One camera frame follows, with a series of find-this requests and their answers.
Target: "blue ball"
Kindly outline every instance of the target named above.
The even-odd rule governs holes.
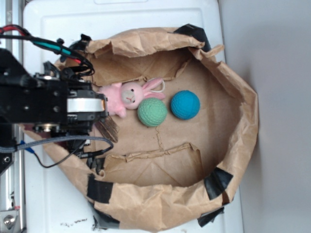
[[[177,92],[171,100],[171,110],[177,118],[189,120],[198,114],[200,100],[191,91]]]

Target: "black cable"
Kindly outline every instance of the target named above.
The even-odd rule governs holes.
[[[84,141],[83,141],[74,151],[72,151],[71,153],[69,153],[65,158],[63,158],[63,159],[61,159],[60,161],[58,161],[57,163],[52,164],[52,165],[49,165],[49,166],[44,165],[44,164],[40,161],[39,156],[37,155],[37,153],[32,152],[32,154],[37,158],[38,162],[40,163],[40,165],[41,165],[42,167],[44,167],[44,168],[51,168],[51,167],[57,166],[57,165],[61,164],[62,162],[64,162],[66,159],[68,159],[70,156],[72,156],[83,144],[84,144]]]
[[[95,73],[95,70],[93,68],[93,64],[88,59],[86,59],[84,56],[82,56],[78,52],[76,52],[70,48],[67,48],[67,47],[65,47],[65,46],[63,46],[57,42],[31,36],[30,33],[27,33],[27,35],[25,35],[25,36],[23,36],[23,35],[3,35],[2,32],[0,31],[0,38],[31,41],[35,46],[42,48],[44,50],[49,50],[49,51],[52,51],[58,55],[62,55],[62,56],[65,56],[65,57],[68,57],[71,59],[80,60],[80,62],[81,62],[80,66],[85,65],[89,69],[89,71],[87,71],[87,72],[80,73],[81,76],[90,76],[90,75],[93,75]]]
[[[97,150],[97,151],[94,151],[94,152],[83,153],[81,156],[79,156],[79,158],[81,158],[81,159],[94,158],[96,156],[105,154],[107,151],[109,151],[111,149],[112,149],[111,147],[108,147],[108,148],[106,148],[104,150]]]

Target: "green ball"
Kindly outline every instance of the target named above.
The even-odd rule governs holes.
[[[138,106],[138,118],[148,127],[161,124],[167,115],[165,104],[157,98],[144,99]]]

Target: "bunny ear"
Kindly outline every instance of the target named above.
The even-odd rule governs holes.
[[[162,100],[165,98],[165,95],[163,93],[148,92],[145,95],[145,99],[146,98],[157,98],[159,100]]]
[[[142,86],[142,90],[144,93],[146,93],[156,88],[157,86],[161,85],[162,82],[163,82],[163,78],[151,79]]]

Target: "blue wire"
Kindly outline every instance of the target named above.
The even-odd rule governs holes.
[[[39,42],[39,41],[34,41],[33,43],[37,44],[37,45],[45,46],[45,47],[47,47],[49,49],[58,50],[58,51],[61,50],[61,48],[59,46],[57,46],[57,45],[51,45],[51,44],[48,44],[48,43],[45,43],[45,42]],[[67,54],[67,55],[71,55],[71,52],[68,51],[68,50],[62,49],[61,51],[63,53],[65,53],[65,54]]]
[[[20,141],[20,144],[26,144],[23,140]],[[31,147],[28,147],[26,148],[25,150],[27,150],[28,152],[32,153],[32,154],[35,154],[35,151],[31,148]]]

